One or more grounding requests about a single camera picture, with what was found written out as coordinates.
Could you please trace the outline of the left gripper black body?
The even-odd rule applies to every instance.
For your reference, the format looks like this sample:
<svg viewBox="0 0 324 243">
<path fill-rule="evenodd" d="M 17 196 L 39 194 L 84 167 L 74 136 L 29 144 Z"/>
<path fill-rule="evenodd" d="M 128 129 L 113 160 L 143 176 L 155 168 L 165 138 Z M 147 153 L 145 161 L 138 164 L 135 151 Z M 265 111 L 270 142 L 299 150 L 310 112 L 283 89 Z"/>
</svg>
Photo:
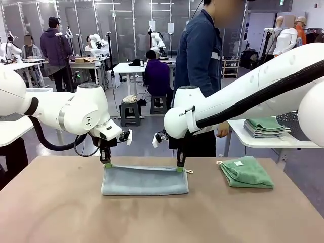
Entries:
<svg viewBox="0 0 324 243">
<path fill-rule="evenodd" d="M 111 148 L 117 146 L 118 140 L 113 138 L 112 140 L 107 141 L 103 138 L 92 136 L 92 142 L 94 146 L 99 147 L 100 151 L 103 150 L 106 156 L 111 156 Z"/>
</svg>

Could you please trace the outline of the person's right hand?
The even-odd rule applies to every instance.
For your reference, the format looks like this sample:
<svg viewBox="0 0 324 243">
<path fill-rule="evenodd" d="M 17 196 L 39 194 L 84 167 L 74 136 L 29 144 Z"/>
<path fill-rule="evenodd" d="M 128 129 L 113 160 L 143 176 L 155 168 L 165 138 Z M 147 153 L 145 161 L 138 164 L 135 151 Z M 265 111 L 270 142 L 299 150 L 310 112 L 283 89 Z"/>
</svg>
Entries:
<svg viewBox="0 0 324 243">
<path fill-rule="evenodd" d="M 229 133 L 229 123 L 227 121 L 218 124 L 217 134 L 216 134 L 218 138 L 225 137 L 227 136 L 228 133 Z"/>
</svg>

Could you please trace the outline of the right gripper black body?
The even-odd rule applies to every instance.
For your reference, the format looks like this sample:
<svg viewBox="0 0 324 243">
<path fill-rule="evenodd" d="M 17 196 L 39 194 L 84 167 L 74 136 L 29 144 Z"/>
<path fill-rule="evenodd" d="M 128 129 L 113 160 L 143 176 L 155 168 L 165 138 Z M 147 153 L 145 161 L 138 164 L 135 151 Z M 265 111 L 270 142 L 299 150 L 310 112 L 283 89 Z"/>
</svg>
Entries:
<svg viewBox="0 0 324 243">
<path fill-rule="evenodd" d="M 187 153 L 187 140 L 188 135 L 185 135 L 184 138 L 176 139 L 169 137 L 168 148 L 171 150 L 177 150 L 186 155 Z"/>
</svg>

